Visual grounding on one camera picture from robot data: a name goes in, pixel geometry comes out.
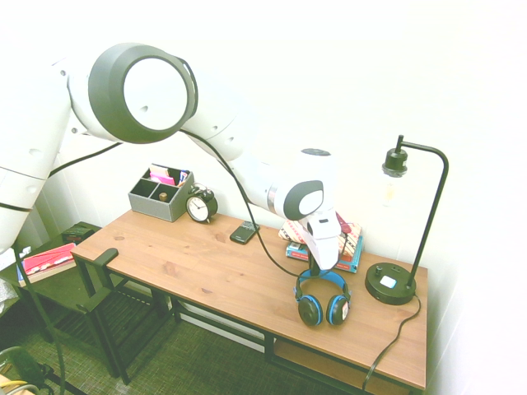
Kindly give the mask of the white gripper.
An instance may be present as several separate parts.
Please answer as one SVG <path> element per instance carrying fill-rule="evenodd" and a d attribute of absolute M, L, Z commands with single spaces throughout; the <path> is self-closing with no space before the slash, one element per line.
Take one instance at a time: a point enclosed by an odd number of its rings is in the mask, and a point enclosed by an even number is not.
<path fill-rule="evenodd" d="M 334 209 L 320 211 L 306 217 L 305 241 L 312 255 L 309 256 L 311 275 L 331 269 L 339 260 L 338 237 L 341 225 Z"/>

